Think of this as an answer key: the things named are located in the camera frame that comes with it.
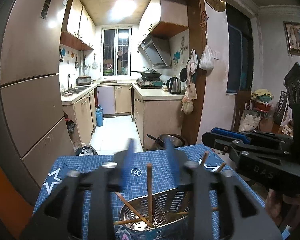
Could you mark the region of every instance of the white tile floor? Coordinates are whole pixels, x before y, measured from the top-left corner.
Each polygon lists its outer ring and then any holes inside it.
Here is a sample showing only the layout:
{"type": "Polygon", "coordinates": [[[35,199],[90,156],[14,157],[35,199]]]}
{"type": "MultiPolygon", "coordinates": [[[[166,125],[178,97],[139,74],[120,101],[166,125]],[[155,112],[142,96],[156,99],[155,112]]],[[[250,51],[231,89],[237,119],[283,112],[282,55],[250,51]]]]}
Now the white tile floor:
{"type": "Polygon", "coordinates": [[[127,149],[129,138],[135,139],[135,152],[143,152],[136,124],[130,115],[105,117],[103,126],[96,127],[90,144],[98,155],[109,155],[127,149]]]}

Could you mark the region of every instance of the orange surface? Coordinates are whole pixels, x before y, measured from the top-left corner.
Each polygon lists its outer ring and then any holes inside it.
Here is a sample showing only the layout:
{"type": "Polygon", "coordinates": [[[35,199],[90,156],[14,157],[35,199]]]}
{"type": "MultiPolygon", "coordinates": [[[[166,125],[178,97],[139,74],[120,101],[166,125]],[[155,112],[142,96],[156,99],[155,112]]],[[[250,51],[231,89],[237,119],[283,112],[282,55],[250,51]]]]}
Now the orange surface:
{"type": "Polygon", "coordinates": [[[0,167],[0,219],[16,239],[31,218],[33,208],[15,190],[0,167]]]}

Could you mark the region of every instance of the window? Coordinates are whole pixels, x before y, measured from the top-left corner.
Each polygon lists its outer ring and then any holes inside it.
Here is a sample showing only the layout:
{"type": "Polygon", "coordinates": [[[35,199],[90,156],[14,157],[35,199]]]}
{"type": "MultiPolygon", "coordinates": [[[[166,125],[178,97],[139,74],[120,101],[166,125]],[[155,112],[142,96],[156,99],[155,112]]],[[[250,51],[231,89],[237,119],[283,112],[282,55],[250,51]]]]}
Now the window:
{"type": "Polygon", "coordinates": [[[102,29],[101,44],[101,75],[130,75],[131,28],[102,29]]]}
{"type": "Polygon", "coordinates": [[[227,4],[229,74],[227,93],[250,91],[253,78],[253,39],[250,19],[227,4]]]}

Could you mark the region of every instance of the sink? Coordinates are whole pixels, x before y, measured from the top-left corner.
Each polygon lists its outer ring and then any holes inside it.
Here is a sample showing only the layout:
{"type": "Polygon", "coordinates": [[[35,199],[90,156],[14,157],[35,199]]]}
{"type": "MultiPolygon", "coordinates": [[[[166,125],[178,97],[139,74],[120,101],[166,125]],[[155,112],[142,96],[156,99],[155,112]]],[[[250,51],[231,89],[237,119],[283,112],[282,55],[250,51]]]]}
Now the sink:
{"type": "Polygon", "coordinates": [[[82,86],[82,87],[76,87],[76,88],[68,89],[68,90],[62,92],[62,95],[64,96],[66,93],[79,94],[80,92],[86,90],[89,87],[90,86],[82,86]]]}

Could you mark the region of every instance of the faucet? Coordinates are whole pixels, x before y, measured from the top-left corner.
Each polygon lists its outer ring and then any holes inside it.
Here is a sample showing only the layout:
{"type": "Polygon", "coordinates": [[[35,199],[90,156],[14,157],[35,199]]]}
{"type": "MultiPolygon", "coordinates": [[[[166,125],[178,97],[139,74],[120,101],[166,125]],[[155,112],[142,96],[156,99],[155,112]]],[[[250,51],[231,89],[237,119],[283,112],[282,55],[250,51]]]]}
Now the faucet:
{"type": "Polygon", "coordinates": [[[70,87],[69,87],[69,78],[71,78],[71,77],[70,77],[70,73],[68,73],[68,77],[67,77],[67,81],[68,81],[68,90],[70,89],[70,87]]]}

